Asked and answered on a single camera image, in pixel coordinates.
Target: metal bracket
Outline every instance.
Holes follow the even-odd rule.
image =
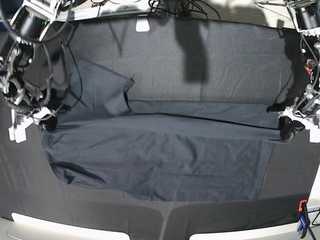
[[[310,143],[320,143],[320,129],[318,125],[315,125],[313,122],[311,122],[307,117],[303,116],[297,116],[294,114],[294,109],[292,107],[287,107],[284,111],[279,112],[279,118],[281,117],[288,117],[292,121],[298,121],[302,123],[306,130],[310,131]]]
[[[150,25],[148,21],[148,15],[139,15],[136,20],[135,30],[138,33],[148,32],[150,30]]]
[[[22,116],[18,122],[17,117],[19,116],[19,114],[14,109],[11,109],[12,126],[8,129],[10,140],[15,141],[17,144],[26,141],[27,127],[29,127],[31,124],[39,124],[39,119],[45,117],[48,114],[51,114],[51,111],[47,107],[42,107],[41,111],[35,113],[33,117]]]
[[[62,2],[63,2],[63,0],[51,0],[50,4],[43,4],[42,2],[40,2],[38,0],[24,0],[22,5],[19,7],[18,11],[16,11],[13,18],[11,19],[10,24],[11,25],[14,24],[20,11],[23,8],[30,8],[30,9],[34,10],[35,12],[42,15],[44,18],[47,18],[47,20],[48,20],[46,27],[44,28],[44,30],[42,31],[42,33],[39,37],[39,41],[41,41],[44,38],[45,34],[47,33],[51,24],[57,19],[58,10],[59,10],[59,7],[62,4]],[[21,43],[30,44],[29,42],[23,42],[23,40],[20,37],[16,40]]]

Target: gray cloth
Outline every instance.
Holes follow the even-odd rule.
[[[58,117],[44,150],[58,178],[143,200],[252,201],[259,193],[277,114],[248,103],[129,101],[133,80],[83,59],[81,102]],[[73,68],[72,90],[80,92]],[[67,103],[73,104],[71,96]]]
[[[190,18],[148,21],[148,32],[136,31],[136,19],[77,21],[70,46],[136,80],[130,100],[272,105],[284,100],[286,91],[279,93],[293,80],[292,58],[304,72],[294,31]]]

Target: cable bundle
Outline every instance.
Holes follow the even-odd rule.
[[[108,2],[108,0],[103,0],[103,1],[100,1],[100,2],[95,2],[95,1],[92,1],[92,0],[91,0],[91,2],[92,2],[91,7],[92,7],[92,8],[95,8],[95,7],[102,7],[102,6],[104,6],[104,5]]]
[[[178,1],[174,11],[165,9],[164,7],[160,7],[161,0],[149,0],[148,4],[151,8],[150,14],[152,13],[153,10],[154,10],[154,13],[159,10],[159,11],[169,13],[171,15],[180,15],[183,12],[200,13],[200,14],[204,14],[206,19],[209,19],[208,13],[200,6],[198,2],[201,2],[207,5],[209,8],[211,8],[215,12],[215,14],[218,16],[219,20],[221,20],[221,17],[218,11],[213,6],[205,2],[204,0],[185,0],[185,2]]]

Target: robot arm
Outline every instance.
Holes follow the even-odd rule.
[[[288,119],[284,128],[288,132],[282,136],[290,138],[295,132],[306,129],[310,131],[310,142],[320,143],[320,1],[285,0],[285,3],[296,31],[301,34],[301,50],[306,58],[309,84],[292,106],[279,112],[281,118]],[[291,9],[294,9],[296,18],[293,18]]]
[[[30,124],[48,120],[58,111],[48,108],[53,69],[45,43],[58,37],[68,24],[72,4],[69,4],[68,19],[60,30],[49,39],[44,40],[44,37],[65,2],[67,0],[24,0],[9,23],[4,20],[6,18],[0,0],[0,17],[10,34],[0,53],[0,93],[12,108],[9,135],[17,143],[26,140],[25,129]],[[43,80],[46,84],[44,92],[24,79],[25,68],[34,60],[36,45],[44,48],[50,70],[49,77]]]

